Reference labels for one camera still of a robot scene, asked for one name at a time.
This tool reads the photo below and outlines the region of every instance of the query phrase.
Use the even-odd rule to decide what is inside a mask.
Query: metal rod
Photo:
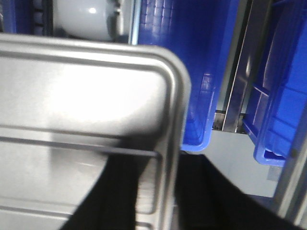
[[[272,0],[252,1],[222,131],[237,131],[246,89],[261,59],[271,4]]]

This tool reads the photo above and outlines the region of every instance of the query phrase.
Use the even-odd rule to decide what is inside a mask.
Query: stainless steel tray
[[[137,228],[169,228],[190,90],[177,57],[0,34],[0,69],[1,229],[59,228],[114,153],[150,157]]]

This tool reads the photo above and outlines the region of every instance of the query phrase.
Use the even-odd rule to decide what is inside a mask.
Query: blue plastic bin
[[[2,0],[3,30],[13,34],[33,34],[32,0]]]
[[[261,164],[283,166],[307,102],[307,0],[273,4],[262,62],[243,120]]]
[[[239,0],[143,0],[139,44],[163,46],[186,65],[192,82],[182,149],[210,140]]]

